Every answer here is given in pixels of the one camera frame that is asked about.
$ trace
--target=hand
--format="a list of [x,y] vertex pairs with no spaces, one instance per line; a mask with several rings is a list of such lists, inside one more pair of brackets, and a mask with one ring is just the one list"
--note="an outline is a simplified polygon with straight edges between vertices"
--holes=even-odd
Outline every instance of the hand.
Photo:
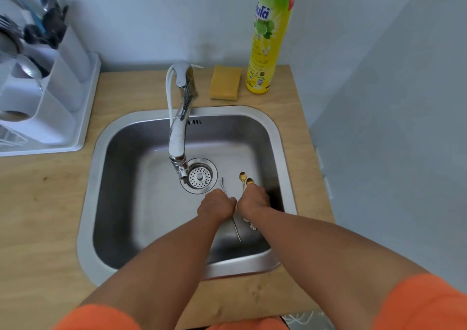
[[251,221],[254,219],[252,215],[263,207],[270,207],[269,195],[266,193],[266,189],[256,184],[248,185],[237,203],[240,214]]
[[235,197],[227,197],[227,195],[220,189],[209,192],[204,197],[198,207],[199,216],[207,216],[211,220],[217,221],[220,225],[235,211],[237,200]]

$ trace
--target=orange shirt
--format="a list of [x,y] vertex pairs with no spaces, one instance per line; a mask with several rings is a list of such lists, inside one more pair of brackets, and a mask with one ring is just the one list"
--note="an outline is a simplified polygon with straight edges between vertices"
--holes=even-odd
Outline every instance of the orange shirt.
[[[286,330],[278,318],[213,325],[208,330]],[[467,329],[467,296],[432,274],[410,277],[392,290],[373,330]],[[69,313],[55,330],[141,330],[125,313],[104,305],[85,305]]]

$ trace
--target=white wall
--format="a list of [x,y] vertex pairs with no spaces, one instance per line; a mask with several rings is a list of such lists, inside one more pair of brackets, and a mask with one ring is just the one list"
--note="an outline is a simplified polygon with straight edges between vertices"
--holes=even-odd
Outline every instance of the white wall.
[[[66,0],[106,71],[248,63],[257,0]],[[296,0],[279,63],[291,64],[308,124],[408,0]]]
[[312,127],[337,223],[467,291],[467,0],[411,0]]

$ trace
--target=sink rim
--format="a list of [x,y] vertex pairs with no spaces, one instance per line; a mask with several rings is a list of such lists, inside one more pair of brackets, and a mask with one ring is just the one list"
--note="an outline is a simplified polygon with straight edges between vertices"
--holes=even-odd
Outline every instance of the sink rim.
[[[249,106],[221,106],[193,108],[190,119],[203,116],[239,115],[250,117],[258,121],[269,135],[269,140],[276,162],[277,176],[283,207],[286,213],[297,214],[295,199],[287,169],[287,163],[282,146],[282,139],[276,124],[264,112]],[[93,233],[99,190],[106,158],[106,151],[112,138],[123,128],[130,124],[152,120],[168,119],[168,110],[138,111],[121,116],[111,122],[96,140],[92,161],[90,165],[88,184],[83,203],[81,220],[77,238],[78,261],[86,276],[95,285],[102,284],[117,269],[105,264],[97,255],[93,244]],[[267,272],[280,265],[277,255],[272,249],[259,254],[232,258],[206,265],[203,279],[229,277],[240,274]]]

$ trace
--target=sink drain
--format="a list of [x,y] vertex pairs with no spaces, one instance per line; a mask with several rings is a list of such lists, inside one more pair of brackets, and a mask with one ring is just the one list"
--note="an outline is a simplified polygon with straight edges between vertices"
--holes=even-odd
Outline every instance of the sink drain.
[[210,160],[195,158],[188,162],[190,172],[186,184],[180,180],[182,187],[194,194],[202,194],[211,190],[217,181],[216,166]]

